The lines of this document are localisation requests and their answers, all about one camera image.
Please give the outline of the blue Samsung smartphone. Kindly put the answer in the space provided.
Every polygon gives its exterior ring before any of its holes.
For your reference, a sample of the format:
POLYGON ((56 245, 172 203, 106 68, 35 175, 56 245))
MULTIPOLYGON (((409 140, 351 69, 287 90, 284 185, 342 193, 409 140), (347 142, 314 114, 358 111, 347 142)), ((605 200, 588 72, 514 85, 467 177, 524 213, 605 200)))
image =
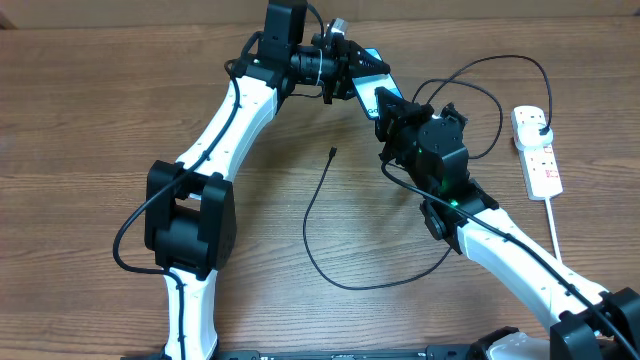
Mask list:
MULTIPOLYGON (((382 60, 380 53, 375 48, 364 48, 368 53, 372 54, 375 58, 382 60)), ((355 96, 357 97, 364 114, 369 120, 378 119, 378 109, 376 103, 376 97, 374 90, 377 87, 385 87, 395 93, 397 96, 403 98, 400 89, 398 88, 391 73, 381 74, 360 78, 352 78, 349 74, 351 84, 355 90, 355 96)))

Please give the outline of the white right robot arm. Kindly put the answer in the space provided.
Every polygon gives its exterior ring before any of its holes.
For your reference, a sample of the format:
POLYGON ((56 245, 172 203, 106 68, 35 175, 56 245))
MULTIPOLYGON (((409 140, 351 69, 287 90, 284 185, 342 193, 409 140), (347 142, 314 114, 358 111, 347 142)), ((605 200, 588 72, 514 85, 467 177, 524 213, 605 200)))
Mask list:
POLYGON ((638 358, 638 293, 610 292, 580 276, 518 228, 471 178, 467 120, 454 105, 436 115, 384 87, 374 94, 382 163, 408 173, 411 180, 400 185, 423 197, 435 239, 488 270, 534 314, 549 335, 549 358, 638 358))

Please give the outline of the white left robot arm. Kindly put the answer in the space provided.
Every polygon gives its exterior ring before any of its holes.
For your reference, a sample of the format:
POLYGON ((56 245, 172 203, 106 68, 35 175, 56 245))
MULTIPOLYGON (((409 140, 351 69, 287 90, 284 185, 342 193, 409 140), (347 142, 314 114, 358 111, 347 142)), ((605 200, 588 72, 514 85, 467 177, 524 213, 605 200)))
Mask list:
POLYGON ((357 78, 390 67, 346 39, 338 21, 302 43, 306 1, 272 1, 264 28, 231 60, 225 100, 197 141, 147 176, 144 242, 153 251, 169 299, 163 359, 210 359, 217 347, 214 297, 218 271, 237 233, 233 181, 259 133, 296 86, 321 89, 325 103, 355 96, 357 78))

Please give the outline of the white charger plug adapter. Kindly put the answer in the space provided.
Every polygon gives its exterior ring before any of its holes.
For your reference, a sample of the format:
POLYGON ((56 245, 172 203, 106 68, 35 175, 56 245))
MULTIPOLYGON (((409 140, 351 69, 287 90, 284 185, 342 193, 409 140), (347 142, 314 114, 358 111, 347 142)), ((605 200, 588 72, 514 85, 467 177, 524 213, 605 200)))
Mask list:
POLYGON ((543 124, 518 124, 514 130, 515 146, 520 151, 550 145, 554 133, 543 124))

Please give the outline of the white power strip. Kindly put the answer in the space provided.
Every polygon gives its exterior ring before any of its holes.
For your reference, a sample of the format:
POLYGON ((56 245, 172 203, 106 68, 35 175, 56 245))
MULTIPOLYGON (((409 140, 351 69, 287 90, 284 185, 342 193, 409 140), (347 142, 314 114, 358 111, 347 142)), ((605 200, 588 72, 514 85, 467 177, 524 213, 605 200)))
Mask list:
MULTIPOLYGON (((513 134, 518 124, 547 125, 544 111, 530 105, 515 107, 510 118, 513 134)), ((518 150, 518 154, 527 194, 531 200, 544 201, 563 192, 552 143, 531 150, 518 150)))

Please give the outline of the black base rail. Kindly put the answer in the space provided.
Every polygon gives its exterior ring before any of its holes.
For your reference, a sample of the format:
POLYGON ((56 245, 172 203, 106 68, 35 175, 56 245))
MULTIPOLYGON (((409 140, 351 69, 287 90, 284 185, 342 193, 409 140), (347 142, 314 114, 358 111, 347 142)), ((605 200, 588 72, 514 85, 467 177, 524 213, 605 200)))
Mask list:
POLYGON ((550 359, 549 350, 525 342, 508 341, 481 354, 467 344, 430 345, 414 350, 307 351, 260 353, 247 351, 215 351, 214 360, 465 360, 465 359, 550 359))

